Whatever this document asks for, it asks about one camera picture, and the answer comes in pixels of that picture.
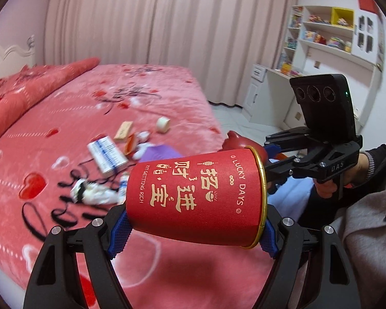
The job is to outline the person's right hand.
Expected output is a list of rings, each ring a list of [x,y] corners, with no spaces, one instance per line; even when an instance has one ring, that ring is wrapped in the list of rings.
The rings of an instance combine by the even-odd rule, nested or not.
[[[357,164],[344,172],[342,186],[358,186],[362,184],[371,175],[373,169],[374,162],[371,155],[368,153],[360,153]],[[333,181],[318,183],[315,179],[314,186],[321,198],[331,198],[340,184],[334,183]]]

